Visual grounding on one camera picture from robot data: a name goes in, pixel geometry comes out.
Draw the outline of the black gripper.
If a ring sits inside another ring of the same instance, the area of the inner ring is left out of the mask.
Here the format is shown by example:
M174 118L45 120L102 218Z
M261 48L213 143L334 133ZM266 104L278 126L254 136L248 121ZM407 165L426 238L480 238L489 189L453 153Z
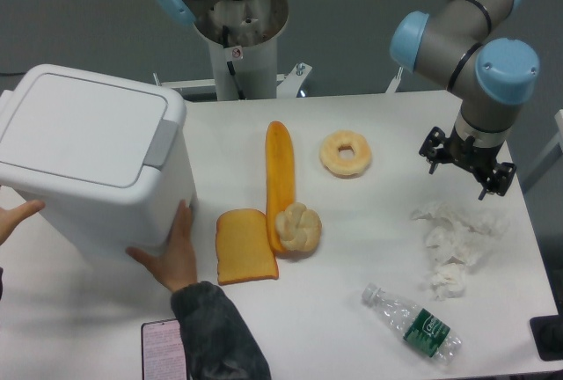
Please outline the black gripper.
M450 154L453 163L468 172L478 172L482 186L479 200L487 194L503 197L509 190L515 176L515 164L498 164L496 157L505 143L505 131L488 132L475 128L459 113L448 138L438 127L433 127L423 141L419 155L430 164L433 174L439 164L448 164Z

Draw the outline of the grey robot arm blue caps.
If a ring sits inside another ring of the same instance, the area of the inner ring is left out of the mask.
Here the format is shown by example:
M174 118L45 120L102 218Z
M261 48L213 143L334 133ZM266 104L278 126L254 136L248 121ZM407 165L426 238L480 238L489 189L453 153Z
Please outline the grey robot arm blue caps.
M390 55L461 100L450 134L433 128L419 153L432 170L453 164L472 174L482 194L503 196L516 172L497 155L539 76L536 51L520 40L490 39L522 0L446 0L431 16L414 11L400 22Z

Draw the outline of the dark grey sleeved forearm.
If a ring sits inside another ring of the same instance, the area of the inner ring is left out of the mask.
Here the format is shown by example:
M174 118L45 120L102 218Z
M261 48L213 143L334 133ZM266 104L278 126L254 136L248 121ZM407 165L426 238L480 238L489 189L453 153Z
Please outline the dark grey sleeved forearm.
M234 303L207 281L172 294L193 379L270 379L266 357Z

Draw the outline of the person's right hand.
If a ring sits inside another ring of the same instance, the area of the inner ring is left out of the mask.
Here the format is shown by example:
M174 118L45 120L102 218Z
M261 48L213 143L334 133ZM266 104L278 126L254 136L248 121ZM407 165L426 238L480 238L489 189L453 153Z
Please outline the person's right hand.
M164 252L153 256L140 248L128 247L126 254L140 263L171 293L198 281L196 258L191 241L192 211L181 201L177 208Z

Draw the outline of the person's left hand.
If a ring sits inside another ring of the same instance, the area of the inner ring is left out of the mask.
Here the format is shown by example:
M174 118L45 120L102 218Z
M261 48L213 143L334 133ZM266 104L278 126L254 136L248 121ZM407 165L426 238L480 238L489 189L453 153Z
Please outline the person's left hand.
M45 208L45 202L40 200L26 201L15 208L1 208L0 214L0 242L4 244L12 232L27 218L39 213Z

